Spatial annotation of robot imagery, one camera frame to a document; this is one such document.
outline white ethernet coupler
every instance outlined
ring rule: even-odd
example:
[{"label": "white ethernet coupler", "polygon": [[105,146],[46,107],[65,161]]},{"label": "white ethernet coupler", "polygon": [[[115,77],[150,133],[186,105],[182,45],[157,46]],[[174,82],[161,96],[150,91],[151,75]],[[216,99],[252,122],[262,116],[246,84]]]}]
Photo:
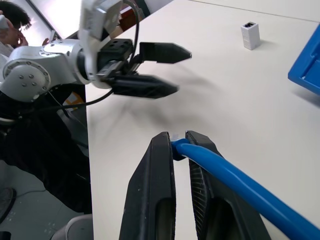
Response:
[{"label": "white ethernet coupler", "polygon": [[243,46],[246,49],[253,50],[260,45],[259,25],[254,22],[248,22],[241,26]]}]

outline blue cable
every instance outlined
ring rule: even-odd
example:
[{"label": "blue cable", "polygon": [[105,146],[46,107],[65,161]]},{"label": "blue cable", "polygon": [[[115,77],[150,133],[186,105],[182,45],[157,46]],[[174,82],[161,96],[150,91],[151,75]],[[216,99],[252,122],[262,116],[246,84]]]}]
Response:
[{"label": "blue cable", "polygon": [[218,178],[273,223],[291,240],[320,240],[320,230],[259,183],[209,149],[187,139],[172,142],[173,149]]}]

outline table surface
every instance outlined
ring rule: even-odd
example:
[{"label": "table surface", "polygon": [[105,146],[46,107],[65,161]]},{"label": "table surface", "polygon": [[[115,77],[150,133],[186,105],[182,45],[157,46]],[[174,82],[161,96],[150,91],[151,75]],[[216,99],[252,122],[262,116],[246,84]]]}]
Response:
[{"label": "table surface", "polygon": [[190,0],[248,11],[320,22],[319,0]]},{"label": "table surface", "polygon": [[[240,26],[259,23],[261,46]],[[232,164],[320,227],[320,98],[287,78],[317,23],[175,0],[141,22],[140,41],[177,43],[192,59],[146,62],[179,92],[151,100],[112,95],[87,108],[94,239],[118,239],[128,182],[152,137],[205,134]],[[134,28],[121,38],[134,37]],[[106,90],[86,86],[87,101]],[[176,240],[195,240],[188,161],[174,163]],[[287,239],[265,221],[273,239]]]}]

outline black hair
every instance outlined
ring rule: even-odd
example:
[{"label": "black hair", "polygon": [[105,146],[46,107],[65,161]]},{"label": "black hair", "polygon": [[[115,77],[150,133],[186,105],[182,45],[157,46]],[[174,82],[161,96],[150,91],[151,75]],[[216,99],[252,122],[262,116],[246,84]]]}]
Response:
[{"label": "black hair", "polygon": [[0,10],[15,28],[19,29],[25,27],[28,29],[31,27],[29,15],[17,4],[6,0],[0,0]]}]

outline gray floor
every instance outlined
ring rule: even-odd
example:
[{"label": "gray floor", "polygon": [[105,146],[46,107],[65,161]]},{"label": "gray floor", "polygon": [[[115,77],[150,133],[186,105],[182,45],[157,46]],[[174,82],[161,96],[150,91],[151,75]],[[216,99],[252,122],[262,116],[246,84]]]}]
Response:
[{"label": "gray floor", "polygon": [[[73,116],[81,123],[65,116],[61,118],[69,127],[73,138],[87,145],[85,108],[74,111]],[[84,154],[89,155],[86,148],[81,149]],[[0,188],[12,187],[18,195],[45,189],[43,183],[35,176],[17,167],[7,166],[0,161],[0,168],[5,169],[5,174],[0,176]],[[0,232],[10,232],[11,240],[49,240],[58,229],[79,215],[82,214],[70,210],[47,191],[29,193],[16,199],[8,217],[0,224]]]}]

